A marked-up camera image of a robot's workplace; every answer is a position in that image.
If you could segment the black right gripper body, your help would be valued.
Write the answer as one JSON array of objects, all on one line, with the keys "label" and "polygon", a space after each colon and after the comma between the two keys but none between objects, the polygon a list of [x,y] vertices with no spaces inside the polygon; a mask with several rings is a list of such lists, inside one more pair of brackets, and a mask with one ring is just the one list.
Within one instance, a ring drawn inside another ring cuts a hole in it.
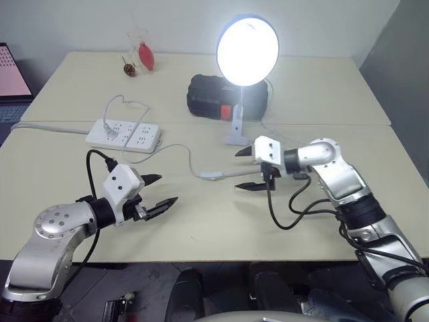
[{"label": "black right gripper body", "polygon": [[275,180],[280,177],[280,171],[275,166],[267,162],[261,163],[261,172],[264,183],[261,184],[261,190],[276,190]]}]

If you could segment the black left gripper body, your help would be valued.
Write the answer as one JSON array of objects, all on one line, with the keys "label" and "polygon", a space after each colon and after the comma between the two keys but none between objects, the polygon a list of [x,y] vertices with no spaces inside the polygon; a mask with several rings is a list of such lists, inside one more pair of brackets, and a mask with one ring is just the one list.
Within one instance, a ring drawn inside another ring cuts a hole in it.
[{"label": "black left gripper body", "polygon": [[147,209],[142,204],[143,199],[140,195],[137,195],[133,199],[127,200],[122,208],[123,217],[125,221],[130,219],[134,221],[149,219],[149,215],[147,213]]}]

